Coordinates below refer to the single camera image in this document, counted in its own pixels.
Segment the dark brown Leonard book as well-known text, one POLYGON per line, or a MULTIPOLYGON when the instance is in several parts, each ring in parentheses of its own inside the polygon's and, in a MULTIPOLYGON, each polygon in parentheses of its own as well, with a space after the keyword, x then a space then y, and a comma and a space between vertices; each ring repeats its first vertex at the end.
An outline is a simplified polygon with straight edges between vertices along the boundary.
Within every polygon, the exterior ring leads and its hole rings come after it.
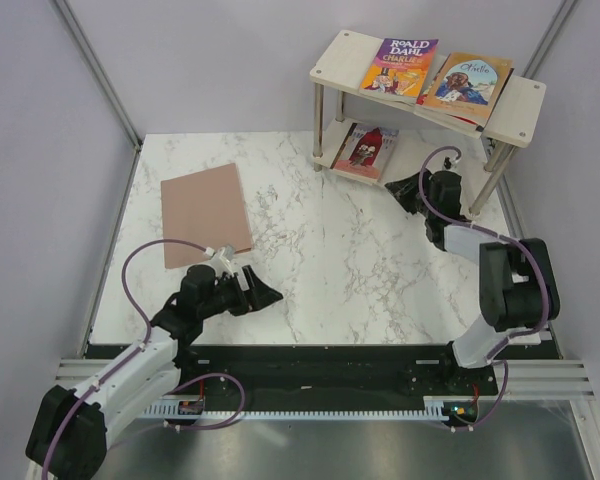
POLYGON ((382 171, 374 166, 354 165, 349 161, 338 161, 331 170, 336 175, 368 185, 376 185, 382 174, 382 171))

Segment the grey red illustrated book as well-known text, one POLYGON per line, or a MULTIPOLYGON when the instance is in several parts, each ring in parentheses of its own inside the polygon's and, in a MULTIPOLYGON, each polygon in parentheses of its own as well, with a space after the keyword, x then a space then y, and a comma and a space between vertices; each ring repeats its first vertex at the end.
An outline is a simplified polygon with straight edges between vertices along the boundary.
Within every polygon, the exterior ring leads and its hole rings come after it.
POLYGON ((354 165, 374 166, 382 173, 397 145, 397 129, 376 127, 353 122, 341 143, 330 169, 338 161, 349 161, 354 165))

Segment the red 13-Storey Treehouse book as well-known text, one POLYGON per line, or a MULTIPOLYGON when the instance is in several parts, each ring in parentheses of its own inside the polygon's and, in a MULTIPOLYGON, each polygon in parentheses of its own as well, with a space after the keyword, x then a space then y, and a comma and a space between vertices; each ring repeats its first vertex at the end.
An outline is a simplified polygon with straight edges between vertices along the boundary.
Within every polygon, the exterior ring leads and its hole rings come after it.
POLYGON ((469 64, 473 60, 478 60, 478 57, 464 52, 449 54, 425 87, 416 105, 480 122, 489 102, 471 80, 472 70, 469 64))

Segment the orange Othello book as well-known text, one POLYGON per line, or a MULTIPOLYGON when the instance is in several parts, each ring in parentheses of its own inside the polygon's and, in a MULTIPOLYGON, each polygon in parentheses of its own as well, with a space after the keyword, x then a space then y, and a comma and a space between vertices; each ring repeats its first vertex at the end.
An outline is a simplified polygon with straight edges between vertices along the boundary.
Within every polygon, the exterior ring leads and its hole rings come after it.
POLYGON ((449 54, 417 106, 482 130, 511 74, 513 60, 466 52, 449 54))

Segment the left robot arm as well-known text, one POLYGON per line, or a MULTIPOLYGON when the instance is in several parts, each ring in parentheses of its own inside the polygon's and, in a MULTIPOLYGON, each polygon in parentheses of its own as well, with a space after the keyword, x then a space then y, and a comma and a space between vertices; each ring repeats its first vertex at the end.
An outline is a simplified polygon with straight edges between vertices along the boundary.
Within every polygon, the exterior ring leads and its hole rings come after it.
POLYGON ((208 262, 190 267, 142 339, 87 380, 46 392, 26 457, 40 466, 44 479, 92 478, 114 440, 148 406, 167 393, 196 388, 200 371, 184 358, 205 320, 223 313, 242 316, 282 298, 249 266, 238 273, 208 262))

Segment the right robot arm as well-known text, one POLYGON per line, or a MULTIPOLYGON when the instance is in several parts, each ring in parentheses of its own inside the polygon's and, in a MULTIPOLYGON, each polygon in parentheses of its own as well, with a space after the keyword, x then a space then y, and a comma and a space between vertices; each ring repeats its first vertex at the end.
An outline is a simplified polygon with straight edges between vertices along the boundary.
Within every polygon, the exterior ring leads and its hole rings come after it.
POLYGON ((539 238, 513 239, 469 221, 461 213, 461 177, 424 170, 385 188, 410 214, 421 214, 427 239, 439 250, 479 267, 480 315, 449 344, 453 359, 438 368, 447 392, 463 392, 514 338, 543 330, 560 312, 551 260, 539 238))

